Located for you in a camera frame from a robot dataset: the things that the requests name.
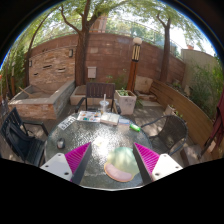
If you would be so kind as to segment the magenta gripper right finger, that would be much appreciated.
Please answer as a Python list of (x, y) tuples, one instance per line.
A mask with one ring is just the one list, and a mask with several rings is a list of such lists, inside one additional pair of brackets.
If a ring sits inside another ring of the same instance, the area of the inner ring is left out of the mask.
[(159, 155), (151, 149), (138, 143), (133, 144), (133, 154), (140, 170), (144, 185), (159, 180), (182, 169), (182, 166), (168, 154)]

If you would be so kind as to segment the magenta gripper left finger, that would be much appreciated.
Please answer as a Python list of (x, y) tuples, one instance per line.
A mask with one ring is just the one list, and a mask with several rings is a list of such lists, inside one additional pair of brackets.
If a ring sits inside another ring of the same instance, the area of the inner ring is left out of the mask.
[(86, 143), (66, 154), (57, 153), (41, 169), (79, 185), (91, 153), (91, 143)]

